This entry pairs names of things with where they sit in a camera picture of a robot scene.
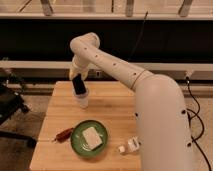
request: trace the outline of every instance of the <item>sausage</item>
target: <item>sausage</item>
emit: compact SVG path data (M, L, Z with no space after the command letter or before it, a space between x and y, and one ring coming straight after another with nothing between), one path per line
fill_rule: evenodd
M60 143L66 141L70 137L73 130L74 130L74 128L69 128L69 129L66 129L66 130L60 132L59 134L56 135L54 141L57 141Z

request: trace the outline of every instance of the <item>wooden table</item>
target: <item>wooden table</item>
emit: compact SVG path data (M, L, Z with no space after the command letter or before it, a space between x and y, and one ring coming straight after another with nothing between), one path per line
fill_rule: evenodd
M86 82L89 106L82 109L71 82L57 82L34 151L31 171L139 171L139 154L120 155L117 147L136 136L133 92L119 82ZM109 141L93 159L78 157L70 141L52 142L59 132L93 119L105 125Z

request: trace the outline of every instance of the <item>black cable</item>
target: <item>black cable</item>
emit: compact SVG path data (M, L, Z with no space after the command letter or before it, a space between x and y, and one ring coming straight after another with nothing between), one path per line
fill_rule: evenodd
M188 77L186 78L186 82L187 82L187 87L188 87L189 94L190 94L190 96L194 99L194 101L197 103L197 106L198 106L197 112L195 112L195 111L193 111L193 110L191 110L191 109L187 109L187 112L189 111L189 112L192 112L192 113L194 114L194 116L192 116L192 117L189 118L189 124L191 123L192 119L194 119L195 117L197 117L197 118L199 119L200 123L201 123L201 126L202 126L202 131L201 131L201 133L200 133L196 138L194 138L193 136L191 136L192 142L195 143L195 145L197 146L198 150L199 150L199 151L201 152L201 154L203 155L203 157L204 157L204 159L205 159L205 161L206 161L206 164L207 164L207 166L208 166L208 170L209 170L209 171L212 171L210 162L209 162L209 160L208 160L206 154L204 153L204 151L202 150L202 148L200 147L200 145L197 143L197 140L200 139L200 138L202 137L202 135L204 134L204 132L205 132L205 125L204 125L204 123L203 123L201 117L199 116L200 104L199 104L199 102L198 102L197 99L193 96L193 94L192 94L192 92L191 92L191 89L190 89L190 79L189 79Z
M202 136L203 136L203 134L204 134L204 132L205 132L205 125L204 125L204 123L203 123L203 120L201 119L201 117L195 112L195 111L193 111L193 110L191 110L191 109L187 109L187 111L190 111L190 112L192 112L193 114L194 114L194 116L193 117L191 117L190 118L190 121L189 122L191 122L191 120L193 119L193 118L195 118L195 116L199 119L199 121L200 121L200 123L201 123L201 132L200 132L200 134L196 137L196 138L194 138L195 139L195 141L197 141L198 139L200 139Z
M139 45L141 39L143 38L144 27L145 27L145 22L146 22L147 16L148 16L148 11L146 12L146 14L145 14L145 16L144 16L143 24L142 24L142 27L141 27L141 29L140 29L140 33L139 33L139 35L138 35L137 41L136 41L135 46L133 47L132 52L131 52L129 58L127 59L127 61L130 61L130 60L131 60L131 58L132 58L133 55L135 54L136 49L138 48L138 45Z
M21 7L21 9L19 10L19 12L22 12L28 5L29 3L31 2L32 0L28 0L23 7Z
M203 152L202 148L200 147L200 145L197 143L197 141L194 139L194 137L192 136L192 141L193 143L195 143L195 145L197 146L197 148L199 149L199 151L201 152L201 154L203 155L205 161L206 161L206 164L208 166L208 170L209 171L212 171L212 168L211 168L211 164L206 156L206 154Z
M194 97L194 95L192 94L191 92L191 88L190 88L190 79L189 77L186 77L186 83L187 83L187 87L188 87L188 91L189 91L189 94L190 96L194 99L194 101L197 103L197 106L198 106L198 109L197 109L197 114L199 114L200 112L200 103L197 101L197 99Z

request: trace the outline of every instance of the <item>tofu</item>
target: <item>tofu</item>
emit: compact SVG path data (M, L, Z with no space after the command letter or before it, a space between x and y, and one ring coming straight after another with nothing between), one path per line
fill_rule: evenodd
M91 150L94 150L96 147L103 143L94 127L85 129L82 134Z

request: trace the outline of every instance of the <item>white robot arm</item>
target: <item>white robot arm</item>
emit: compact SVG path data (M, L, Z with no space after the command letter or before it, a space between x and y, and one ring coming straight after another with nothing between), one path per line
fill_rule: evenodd
M98 49L89 33L74 38L70 79L93 63L135 92L135 117L143 171L195 171L183 93L171 78L153 73Z

